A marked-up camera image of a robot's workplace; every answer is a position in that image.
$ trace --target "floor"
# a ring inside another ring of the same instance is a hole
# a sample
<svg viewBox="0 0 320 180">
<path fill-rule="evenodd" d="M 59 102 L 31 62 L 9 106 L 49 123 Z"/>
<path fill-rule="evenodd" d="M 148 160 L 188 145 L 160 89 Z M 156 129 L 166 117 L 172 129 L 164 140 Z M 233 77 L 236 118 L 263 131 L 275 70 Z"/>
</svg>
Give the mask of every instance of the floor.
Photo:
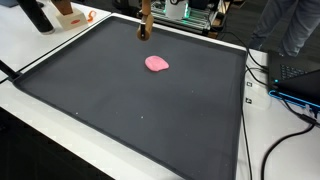
<svg viewBox="0 0 320 180">
<path fill-rule="evenodd" d="M 111 12 L 120 12 L 112 6 L 112 0 L 83 0 L 88 6 L 96 7 L 99 9 L 108 10 Z M 250 35 L 255 28 L 255 25 L 259 19 L 261 12 L 267 0 L 247 0 L 246 3 L 240 9 L 230 9 L 227 20 L 227 30 L 235 33 L 245 43 L 250 39 Z M 267 51 L 269 49 L 276 50 L 277 46 L 287 29 L 290 22 L 290 17 L 293 13 L 294 7 L 292 7 L 288 13 L 281 19 L 274 32 L 265 42 L 262 50 Z M 301 49 L 300 57 L 316 57 L 320 59 L 320 28 L 318 27 L 311 37 L 306 42 L 304 48 Z M 232 37 L 226 35 L 223 41 L 230 42 L 233 44 L 241 45 L 241 43 Z"/>
</svg>

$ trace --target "white object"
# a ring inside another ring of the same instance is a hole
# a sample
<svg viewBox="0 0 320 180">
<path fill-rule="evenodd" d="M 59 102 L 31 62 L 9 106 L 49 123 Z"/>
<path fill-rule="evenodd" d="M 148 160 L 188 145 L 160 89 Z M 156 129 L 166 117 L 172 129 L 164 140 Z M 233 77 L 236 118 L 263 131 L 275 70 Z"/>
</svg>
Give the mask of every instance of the white object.
<svg viewBox="0 0 320 180">
<path fill-rule="evenodd" d="M 138 19 L 123 15 L 112 14 L 112 16 L 136 22 L 137 25 L 140 22 Z M 181 30 L 157 24 L 154 24 L 154 27 L 183 34 L 186 38 L 193 37 L 215 44 L 245 50 L 245 48 L 240 46 L 183 32 Z M 23 73 L 73 40 L 41 58 L 35 64 L 26 68 Z M 251 54 L 259 63 L 265 63 L 267 57 L 265 53 L 252 50 Z M 249 67 L 256 67 L 250 59 L 248 59 L 247 64 Z M 253 88 L 245 87 L 245 97 L 253 99 L 253 103 L 244 104 L 244 114 L 253 168 L 253 180 L 259 180 L 261 160 L 269 146 L 284 135 L 305 129 L 307 124 L 288 112 L 280 101 L 270 98 L 269 96 L 264 96 L 267 90 L 265 87 L 255 83 L 249 73 L 247 73 L 246 76 L 246 82 L 247 81 L 253 83 Z M 158 163 L 121 145 L 41 101 L 26 95 L 15 88 L 9 81 L 0 84 L 0 106 L 114 179 L 181 179 L 181 177 Z M 292 107 L 295 108 L 295 110 L 301 111 L 301 109 L 295 106 Z M 242 131 L 243 129 L 241 128 L 236 179 L 248 180 L 249 171 Z M 319 139 L 320 130 L 315 128 L 308 134 L 292 138 L 282 143 L 281 146 L 272 152 L 268 159 L 266 179 L 319 180 Z"/>
<path fill-rule="evenodd" d="M 69 31 L 63 30 L 55 16 L 57 8 L 51 1 L 39 1 L 44 4 L 42 10 L 55 28 L 55 32 L 50 35 L 41 35 L 20 6 L 12 8 L 0 6 L 0 59 L 14 71 L 20 70 L 88 28 L 81 26 Z M 88 24 L 88 29 L 111 14 L 76 3 L 72 3 L 72 7 L 79 9 L 85 15 L 91 10 L 97 13 L 93 21 Z M 0 71 L 0 81 L 6 77 L 7 75 Z"/>
<path fill-rule="evenodd" d="M 65 30 L 68 31 L 70 29 L 83 26 L 83 25 L 88 25 L 87 19 L 84 16 L 83 12 L 81 12 L 77 8 L 72 8 L 73 13 L 68 14 L 68 15 L 62 15 L 59 11 L 56 13 L 56 17 L 61 25 L 61 27 Z"/>
<path fill-rule="evenodd" d="M 188 0 L 166 0 L 165 14 L 169 19 L 181 20 L 188 13 Z"/>
</svg>

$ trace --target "pink dough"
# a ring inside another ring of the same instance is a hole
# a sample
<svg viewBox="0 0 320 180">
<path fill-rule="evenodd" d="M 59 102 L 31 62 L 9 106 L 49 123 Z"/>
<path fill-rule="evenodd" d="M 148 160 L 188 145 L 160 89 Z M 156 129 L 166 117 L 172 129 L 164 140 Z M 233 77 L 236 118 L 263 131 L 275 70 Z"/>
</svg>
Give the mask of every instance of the pink dough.
<svg viewBox="0 0 320 180">
<path fill-rule="evenodd" d="M 151 71 L 155 72 L 169 68 L 169 64 L 159 56 L 148 57 L 145 64 Z"/>
</svg>

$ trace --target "person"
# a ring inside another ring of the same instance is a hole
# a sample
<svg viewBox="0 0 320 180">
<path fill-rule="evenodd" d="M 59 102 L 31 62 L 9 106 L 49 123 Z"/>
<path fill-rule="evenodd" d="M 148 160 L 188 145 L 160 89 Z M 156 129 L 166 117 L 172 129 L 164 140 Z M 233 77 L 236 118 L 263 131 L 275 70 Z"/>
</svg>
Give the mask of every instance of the person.
<svg viewBox="0 0 320 180">
<path fill-rule="evenodd" d="M 260 50 L 281 17 L 295 3 L 296 0 L 269 0 L 251 36 L 249 48 Z M 279 54 L 297 56 L 319 23 L 320 0 L 298 0 L 288 29 L 278 47 Z"/>
</svg>

